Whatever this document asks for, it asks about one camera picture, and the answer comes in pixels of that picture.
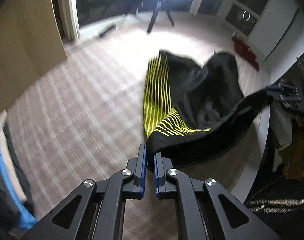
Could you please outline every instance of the metal screw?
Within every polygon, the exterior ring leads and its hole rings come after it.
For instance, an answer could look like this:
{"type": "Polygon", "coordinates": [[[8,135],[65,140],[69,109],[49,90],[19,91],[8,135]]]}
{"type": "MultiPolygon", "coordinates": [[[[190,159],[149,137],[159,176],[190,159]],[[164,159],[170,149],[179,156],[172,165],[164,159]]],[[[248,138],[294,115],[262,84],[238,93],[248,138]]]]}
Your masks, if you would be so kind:
{"type": "Polygon", "coordinates": [[[124,175],[124,176],[129,176],[131,174],[132,174],[131,170],[128,170],[128,169],[122,170],[122,175],[124,175]]]}
{"type": "Polygon", "coordinates": [[[215,186],[216,185],[216,180],[215,179],[206,179],[205,183],[208,186],[215,186]]]}
{"type": "Polygon", "coordinates": [[[179,173],[179,171],[177,169],[169,169],[168,170],[168,174],[175,176],[179,173]]]}
{"type": "Polygon", "coordinates": [[[92,187],[93,185],[94,185],[94,181],[92,181],[91,179],[87,179],[86,181],[84,181],[85,187],[92,187]]]}

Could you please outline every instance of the black clamp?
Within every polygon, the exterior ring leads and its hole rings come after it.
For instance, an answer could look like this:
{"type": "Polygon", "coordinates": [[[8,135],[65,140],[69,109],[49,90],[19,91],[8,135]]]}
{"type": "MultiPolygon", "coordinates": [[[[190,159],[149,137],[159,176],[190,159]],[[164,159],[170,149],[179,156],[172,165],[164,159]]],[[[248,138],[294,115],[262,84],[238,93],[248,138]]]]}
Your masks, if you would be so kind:
{"type": "Polygon", "coordinates": [[[22,240],[122,239],[126,199],[142,199],[146,146],[109,179],[87,179],[31,228],[22,240]]]}
{"type": "Polygon", "coordinates": [[[299,84],[281,80],[276,85],[266,87],[266,91],[272,100],[280,101],[284,111],[304,116],[304,95],[299,84]]]}
{"type": "Polygon", "coordinates": [[[179,240],[280,240],[215,179],[200,181],[154,156],[156,195],[175,199],[179,240]]]}

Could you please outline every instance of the wall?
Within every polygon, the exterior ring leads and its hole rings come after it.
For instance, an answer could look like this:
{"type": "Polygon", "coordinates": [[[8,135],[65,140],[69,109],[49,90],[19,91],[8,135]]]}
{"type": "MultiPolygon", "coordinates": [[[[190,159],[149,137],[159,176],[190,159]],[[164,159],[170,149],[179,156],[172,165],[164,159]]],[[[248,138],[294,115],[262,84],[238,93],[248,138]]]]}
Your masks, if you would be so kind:
{"type": "Polygon", "coordinates": [[[298,12],[278,45],[264,63],[270,69],[270,83],[276,82],[304,52],[304,16],[298,12]]]}
{"type": "Polygon", "coordinates": [[[0,110],[65,59],[52,0],[6,0],[0,9],[0,110]]]}
{"type": "MultiPolygon", "coordinates": [[[[263,87],[269,86],[270,85],[269,73],[266,65],[260,65],[260,75],[261,75],[263,87]]],[[[253,182],[260,168],[265,145],[267,142],[269,123],[270,123],[270,106],[267,106],[262,110],[261,113],[260,124],[256,131],[257,138],[252,137],[257,139],[258,148],[256,147],[252,148],[247,163],[239,177],[239,180],[231,191],[233,196],[235,196],[242,203],[244,203],[244,201],[246,200],[247,195],[252,188],[253,182]]]]}

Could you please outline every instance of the red object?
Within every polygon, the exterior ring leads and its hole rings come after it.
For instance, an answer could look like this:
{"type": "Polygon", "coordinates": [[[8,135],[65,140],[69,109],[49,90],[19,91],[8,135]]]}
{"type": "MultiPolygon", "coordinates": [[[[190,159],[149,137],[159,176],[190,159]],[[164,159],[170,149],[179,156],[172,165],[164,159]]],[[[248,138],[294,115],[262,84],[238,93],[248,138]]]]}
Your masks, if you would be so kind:
{"type": "Polygon", "coordinates": [[[237,54],[249,62],[257,71],[259,71],[259,65],[256,63],[256,55],[251,51],[249,46],[244,44],[240,39],[233,36],[232,40],[234,41],[234,49],[237,54]]]}

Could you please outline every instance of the tripod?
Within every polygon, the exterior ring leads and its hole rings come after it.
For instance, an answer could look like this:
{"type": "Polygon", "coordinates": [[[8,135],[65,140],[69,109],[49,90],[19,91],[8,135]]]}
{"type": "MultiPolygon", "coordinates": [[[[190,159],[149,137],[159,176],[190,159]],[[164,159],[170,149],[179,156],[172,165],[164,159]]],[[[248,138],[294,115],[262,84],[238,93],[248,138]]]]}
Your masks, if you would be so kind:
{"type": "MultiPolygon", "coordinates": [[[[155,23],[155,21],[156,21],[156,17],[157,17],[157,15],[159,14],[159,9],[161,8],[162,2],[164,2],[164,1],[165,1],[165,0],[158,0],[158,1],[157,1],[156,8],[155,8],[154,11],[153,11],[153,15],[152,15],[151,21],[150,21],[149,26],[148,26],[147,31],[146,31],[147,33],[151,33],[152,28],[153,28],[153,26],[154,26],[154,23],[155,23]]],[[[170,10],[169,10],[169,9],[166,10],[166,14],[167,14],[167,16],[168,16],[168,18],[169,18],[169,20],[170,20],[172,26],[174,26],[174,21],[173,21],[173,19],[172,19],[172,16],[171,16],[171,14],[170,14],[170,10]]]]}

